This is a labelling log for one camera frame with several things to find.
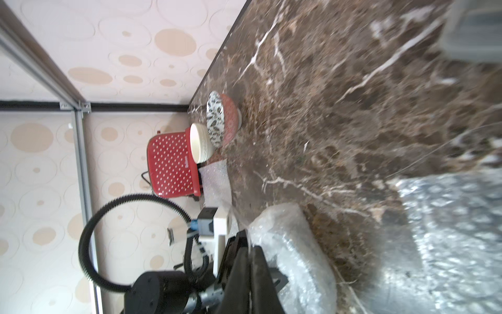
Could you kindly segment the red silver toaster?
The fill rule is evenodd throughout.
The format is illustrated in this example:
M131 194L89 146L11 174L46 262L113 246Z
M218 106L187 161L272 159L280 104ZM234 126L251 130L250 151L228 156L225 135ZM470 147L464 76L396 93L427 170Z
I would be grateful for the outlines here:
M202 196L201 179L190 146L190 130L158 133L146 148L150 184L155 195L171 199Z

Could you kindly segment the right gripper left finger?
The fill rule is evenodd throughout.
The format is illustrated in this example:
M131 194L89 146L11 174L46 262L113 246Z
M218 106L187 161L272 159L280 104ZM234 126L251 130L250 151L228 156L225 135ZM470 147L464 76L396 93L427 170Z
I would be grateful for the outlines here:
M219 313L245 314L250 310L250 263L248 248L240 248L224 289Z

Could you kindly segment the plain cream bowl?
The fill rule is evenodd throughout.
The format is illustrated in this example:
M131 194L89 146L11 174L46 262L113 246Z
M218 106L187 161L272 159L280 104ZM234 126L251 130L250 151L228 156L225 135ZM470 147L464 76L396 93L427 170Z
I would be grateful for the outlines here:
M208 161L214 154L214 145L205 125L193 123L190 126L190 150L197 164Z

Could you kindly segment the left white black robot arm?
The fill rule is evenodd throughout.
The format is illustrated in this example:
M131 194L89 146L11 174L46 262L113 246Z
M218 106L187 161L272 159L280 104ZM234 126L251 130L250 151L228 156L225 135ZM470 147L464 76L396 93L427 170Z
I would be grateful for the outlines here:
M126 203L147 201L175 212L187 226L182 262L163 268L160 257L132 284L103 277L91 258L90 244L102 218ZM223 208L204 208L196 219L172 201L153 194L128 194L105 204L86 223L78 259L97 287L124 297L122 313L285 313L278 293L288 278L267 263L262 247L247 231L226 235Z

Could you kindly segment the white green small device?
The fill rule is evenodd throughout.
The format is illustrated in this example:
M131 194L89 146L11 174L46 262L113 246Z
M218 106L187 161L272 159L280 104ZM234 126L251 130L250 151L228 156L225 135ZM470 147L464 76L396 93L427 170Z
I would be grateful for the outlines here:
M453 60L501 63L501 1L453 1L438 40Z

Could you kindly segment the diagonal aluminium frame bar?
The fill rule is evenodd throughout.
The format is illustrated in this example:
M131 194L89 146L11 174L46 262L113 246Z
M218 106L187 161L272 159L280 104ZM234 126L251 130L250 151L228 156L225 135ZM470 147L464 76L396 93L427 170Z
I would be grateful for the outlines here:
M86 102L6 2L1 2L1 49L61 102L83 110Z

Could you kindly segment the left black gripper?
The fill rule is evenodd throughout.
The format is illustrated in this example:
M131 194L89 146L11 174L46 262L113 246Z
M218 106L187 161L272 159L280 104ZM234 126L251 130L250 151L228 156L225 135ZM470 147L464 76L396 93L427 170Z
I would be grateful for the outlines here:
M250 252L251 248L258 245L251 245L248 241L247 233L243 230L237 233L234 237L230 238L226 245L226 250L224 254L224 263L221 266L220 271L218 272L218 277L216 280L216 286L218 287L217 291L221 293L220 301L218 305L222 302L224 298L224 289L227 285L233 263L237 257L237 252L240 248L247 247L248 248L248 260L251 263ZM271 272L272 280L278 293L288 284L288 278L282 274L277 268L269 267L269 271Z

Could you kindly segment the black white patterned bowl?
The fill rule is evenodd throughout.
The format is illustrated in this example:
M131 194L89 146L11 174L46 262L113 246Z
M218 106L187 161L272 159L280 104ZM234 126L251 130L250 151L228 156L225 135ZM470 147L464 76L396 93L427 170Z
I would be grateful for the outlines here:
M209 94L206 116L209 138L217 149L228 146L242 126L242 114L235 102L217 91Z

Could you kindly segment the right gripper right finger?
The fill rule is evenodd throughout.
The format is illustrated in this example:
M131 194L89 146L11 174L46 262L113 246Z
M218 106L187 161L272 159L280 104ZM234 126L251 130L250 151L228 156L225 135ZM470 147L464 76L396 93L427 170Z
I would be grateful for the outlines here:
M251 313L285 314L272 280L263 249L254 246L250 252Z

